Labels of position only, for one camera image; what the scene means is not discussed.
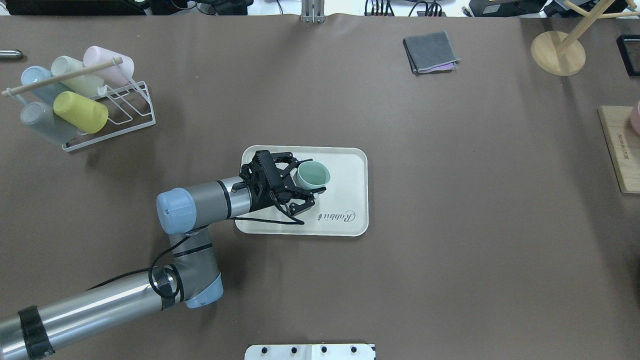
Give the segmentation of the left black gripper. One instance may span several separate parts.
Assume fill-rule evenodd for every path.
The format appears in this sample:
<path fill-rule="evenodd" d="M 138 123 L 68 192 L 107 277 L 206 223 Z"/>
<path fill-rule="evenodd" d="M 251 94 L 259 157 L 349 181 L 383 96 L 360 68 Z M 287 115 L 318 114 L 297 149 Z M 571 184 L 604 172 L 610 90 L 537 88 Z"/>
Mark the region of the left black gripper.
<path fill-rule="evenodd" d="M 286 167 L 280 169 L 277 164 L 286 164 Z M 296 214 L 301 214 L 313 207 L 316 195 L 324 193 L 327 188 L 322 186 L 304 189 L 293 186 L 290 172 L 299 166 L 300 161 L 292 152 L 256 151 L 252 160 L 241 166 L 239 174 L 249 190 L 249 212 L 272 207 L 275 204 L 276 209 L 282 214 L 288 218 L 295 218 Z"/>

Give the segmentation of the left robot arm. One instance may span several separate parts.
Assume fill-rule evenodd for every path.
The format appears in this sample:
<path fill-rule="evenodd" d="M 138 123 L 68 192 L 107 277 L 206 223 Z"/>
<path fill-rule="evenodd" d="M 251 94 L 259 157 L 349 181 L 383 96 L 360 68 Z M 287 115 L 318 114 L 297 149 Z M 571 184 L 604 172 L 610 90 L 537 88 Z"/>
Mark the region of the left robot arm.
<path fill-rule="evenodd" d="M 179 303 L 190 309 L 210 305 L 223 293 L 223 282 L 207 227 L 224 220 L 246 220 L 247 214 L 274 207 L 290 225 L 302 225 L 297 214 L 313 207 L 326 191 L 327 179 L 304 175 L 311 159 L 291 152 L 259 150 L 236 177 L 191 187 L 176 187 L 157 196 L 157 214 L 174 262 L 153 260 L 51 305 L 26 307 L 1 321 L 3 360 L 41 360 L 56 350 Z"/>

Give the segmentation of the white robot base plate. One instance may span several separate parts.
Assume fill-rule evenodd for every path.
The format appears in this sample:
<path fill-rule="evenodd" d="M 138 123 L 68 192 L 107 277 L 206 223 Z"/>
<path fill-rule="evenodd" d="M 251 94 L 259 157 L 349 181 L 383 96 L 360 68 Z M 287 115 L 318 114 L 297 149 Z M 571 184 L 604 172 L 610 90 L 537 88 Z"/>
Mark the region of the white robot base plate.
<path fill-rule="evenodd" d="M 254 344 L 247 347 L 245 360 L 375 360 L 374 344 Z"/>

